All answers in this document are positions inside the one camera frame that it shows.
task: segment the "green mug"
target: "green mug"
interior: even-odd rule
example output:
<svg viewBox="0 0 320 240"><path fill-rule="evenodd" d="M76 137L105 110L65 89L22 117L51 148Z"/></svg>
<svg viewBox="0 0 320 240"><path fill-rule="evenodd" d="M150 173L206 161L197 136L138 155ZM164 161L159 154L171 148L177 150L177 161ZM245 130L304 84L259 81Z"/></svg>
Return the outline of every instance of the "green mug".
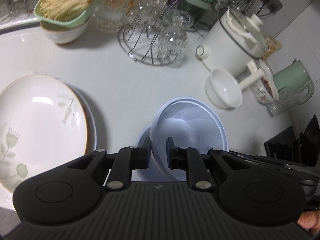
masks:
<svg viewBox="0 0 320 240"><path fill-rule="evenodd" d="M297 94L308 88L308 93L300 99L300 105L307 102L313 95L315 88L313 81L301 60L293 62L290 66L273 76L277 90L284 87L291 88Z"/></svg>

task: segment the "light blue plastic bowl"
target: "light blue plastic bowl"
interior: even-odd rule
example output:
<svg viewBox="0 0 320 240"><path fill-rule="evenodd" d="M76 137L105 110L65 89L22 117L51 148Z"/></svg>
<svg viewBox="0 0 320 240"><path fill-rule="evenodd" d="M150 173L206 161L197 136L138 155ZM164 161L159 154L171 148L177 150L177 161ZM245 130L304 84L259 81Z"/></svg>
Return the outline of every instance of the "light blue plastic bowl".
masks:
<svg viewBox="0 0 320 240"><path fill-rule="evenodd" d="M166 102L153 119L150 131L152 154L159 170L170 181L185 181L186 173L170 170L166 140L175 145L193 147L201 154L211 148L228 151L228 140L222 122L206 103L192 97L177 97Z"/></svg>

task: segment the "pitcher handle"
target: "pitcher handle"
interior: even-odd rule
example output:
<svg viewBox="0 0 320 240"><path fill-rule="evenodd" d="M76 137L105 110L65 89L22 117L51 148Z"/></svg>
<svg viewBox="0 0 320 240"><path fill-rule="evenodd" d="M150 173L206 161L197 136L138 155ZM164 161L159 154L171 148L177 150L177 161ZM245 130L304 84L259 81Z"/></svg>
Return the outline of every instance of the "pitcher handle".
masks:
<svg viewBox="0 0 320 240"><path fill-rule="evenodd" d="M304 86L298 91L298 94L301 93L303 90L305 90L306 87L308 88L308 93L303 98L300 99L299 105L302 105L303 103L307 102L312 97L315 91L315 87L313 86L312 81L310 81L306 86Z"/></svg>

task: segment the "green plastic container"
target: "green plastic container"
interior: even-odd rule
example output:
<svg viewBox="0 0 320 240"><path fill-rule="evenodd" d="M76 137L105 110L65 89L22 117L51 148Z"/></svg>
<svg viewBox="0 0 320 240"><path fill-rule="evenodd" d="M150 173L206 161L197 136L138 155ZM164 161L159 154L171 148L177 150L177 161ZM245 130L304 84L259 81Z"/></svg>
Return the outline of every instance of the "green plastic container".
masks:
<svg viewBox="0 0 320 240"><path fill-rule="evenodd" d="M43 14L41 12L39 12L39 4L41 3L41 0L39 0L33 10L33 14L39 18L41 21L45 21L45 22L49 22L51 24L55 24L55 25L60 25L63 26L65 28L68 29L72 29L72 28L76 28L80 25L82 25L83 23L85 23L91 13L94 11L94 9L99 5L101 0L95 0L90 6L89 8L87 8L86 10L84 10L77 18L68 21L68 22L60 22L60 21L55 21L55 20L51 20L51 19L47 19L43 17Z"/></svg>

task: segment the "white table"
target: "white table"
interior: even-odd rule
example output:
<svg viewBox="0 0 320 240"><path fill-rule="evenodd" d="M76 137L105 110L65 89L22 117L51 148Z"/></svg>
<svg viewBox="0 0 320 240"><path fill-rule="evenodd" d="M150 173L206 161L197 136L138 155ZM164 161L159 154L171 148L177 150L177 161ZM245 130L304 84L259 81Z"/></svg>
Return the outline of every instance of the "white table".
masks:
<svg viewBox="0 0 320 240"><path fill-rule="evenodd" d="M180 67L156 67L134 62L122 51L117 35L100 33L92 23L78 40L63 46L49 41L40 27L6 33L0 35L0 90L33 73L64 79L92 107L98 148L116 153L136 144L167 100L192 96L212 105L204 90L209 72L195 58L201 39L197 33L189 34ZM289 113L270 118L249 90L243 98L235 110L212 108L222 120L231 150L261 154L263 143L292 125L292 120ZM0 206L12 209L11 197L0 185Z"/></svg>

